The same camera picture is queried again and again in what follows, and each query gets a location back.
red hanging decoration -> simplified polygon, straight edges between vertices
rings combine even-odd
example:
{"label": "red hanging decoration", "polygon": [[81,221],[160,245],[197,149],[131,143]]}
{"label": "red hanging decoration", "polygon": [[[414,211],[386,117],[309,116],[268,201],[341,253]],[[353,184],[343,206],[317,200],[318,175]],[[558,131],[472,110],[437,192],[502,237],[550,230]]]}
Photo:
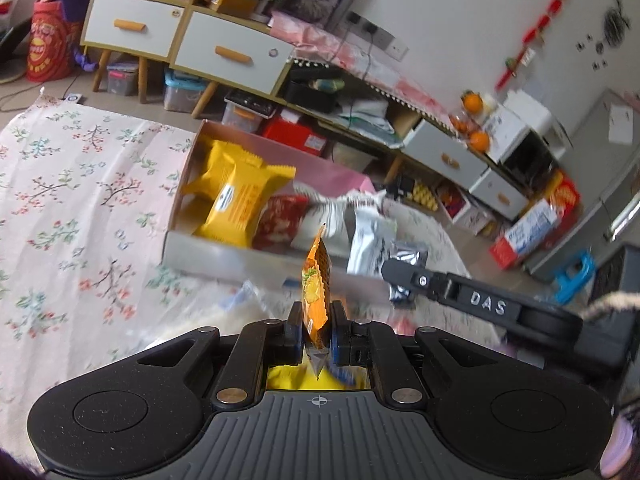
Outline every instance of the red hanging decoration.
{"label": "red hanging decoration", "polygon": [[551,24],[551,19],[556,17],[562,10],[563,0],[551,0],[551,3],[546,8],[546,14],[543,14],[538,18],[538,23],[535,28],[531,28],[522,38],[522,48],[515,58],[515,68],[507,68],[502,74],[500,79],[495,85],[495,91],[499,92],[510,81],[511,77],[515,77],[517,69],[520,67],[524,55],[527,52],[528,45],[536,40],[542,40],[541,33]]}

wooden cabinet leg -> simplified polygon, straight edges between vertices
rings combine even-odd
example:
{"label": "wooden cabinet leg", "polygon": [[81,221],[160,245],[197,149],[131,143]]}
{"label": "wooden cabinet leg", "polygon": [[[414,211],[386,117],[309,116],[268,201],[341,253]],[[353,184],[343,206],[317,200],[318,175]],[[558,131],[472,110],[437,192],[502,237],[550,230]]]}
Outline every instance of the wooden cabinet leg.
{"label": "wooden cabinet leg", "polygon": [[148,60],[146,57],[141,57],[138,61],[138,97],[141,104],[146,103],[146,76],[148,72]]}
{"label": "wooden cabinet leg", "polygon": [[391,163],[389,171],[386,172],[385,184],[391,184],[395,180],[396,176],[398,176],[398,173],[400,173],[403,161],[404,159],[402,158],[402,155],[398,153],[394,161]]}
{"label": "wooden cabinet leg", "polygon": [[196,103],[196,107],[193,109],[193,112],[191,112],[191,117],[193,117],[194,119],[200,117],[200,114],[204,110],[204,107],[207,106],[209,101],[211,101],[213,94],[215,94],[216,88],[218,88],[218,83],[216,83],[215,81],[210,81],[204,92],[202,93],[202,97]]}
{"label": "wooden cabinet leg", "polygon": [[103,50],[100,54],[100,63],[98,63],[98,69],[95,71],[94,75],[94,87],[93,91],[97,92],[100,90],[100,83],[102,82],[102,78],[104,77],[104,73],[107,72],[107,65],[109,64],[109,57],[111,56],[111,50]]}

transparent plastic bin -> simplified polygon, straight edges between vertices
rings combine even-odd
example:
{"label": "transparent plastic bin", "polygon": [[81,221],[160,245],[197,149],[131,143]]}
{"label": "transparent plastic bin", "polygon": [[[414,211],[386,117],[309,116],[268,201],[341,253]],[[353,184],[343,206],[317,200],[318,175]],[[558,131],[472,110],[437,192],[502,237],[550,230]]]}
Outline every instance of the transparent plastic bin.
{"label": "transparent plastic bin", "polygon": [[263,117],[260,115],[227,101],[222,124],[248,134],[254,134],[258,131],[262,119]]}
{"label": "transparent plastic bin", "polygon": [[170,112],[190,114],[207,87],[200,78],[182,79],[173,70],[164,73],[164,109]]}
{"label": "transparent plastic bin", "polygon": [[138,92],[138,72],[109,70],[107,92],[124,96],[135,95]]}

crosshair symbol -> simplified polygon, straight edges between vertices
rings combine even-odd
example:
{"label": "crosshair symbol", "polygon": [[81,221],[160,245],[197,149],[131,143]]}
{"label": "crosshair symbol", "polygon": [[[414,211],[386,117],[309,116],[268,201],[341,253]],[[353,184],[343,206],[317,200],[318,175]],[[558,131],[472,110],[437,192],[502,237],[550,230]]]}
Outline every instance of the crosshair symbol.
{"label": "crosshair symbol", "polygon": [[320,406],[324,406],[326,403],[331,402],[331,401],[329,399],[326,399],[323,396],[315,396],[309,402],[311,402],[312,404],[314,404],[315,406],[317,406],[319,408]]}

gray ribbed plate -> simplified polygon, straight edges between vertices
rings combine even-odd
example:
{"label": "gray ribbed plate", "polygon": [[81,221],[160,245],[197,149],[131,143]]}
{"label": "gray ribbed plate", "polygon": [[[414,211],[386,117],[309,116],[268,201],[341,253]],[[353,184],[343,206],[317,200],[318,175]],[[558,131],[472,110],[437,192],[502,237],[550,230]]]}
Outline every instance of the gray ribbed plate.
{"label": "gray ribbed plate", "polygon": [[[57,474],[51,479],[63,479]],[[266,392],[220,413],[184,456],[140,480],[488,480],[449,452],[417,413],[373,392]],[[594,480],[582,472],[575,480]]]}

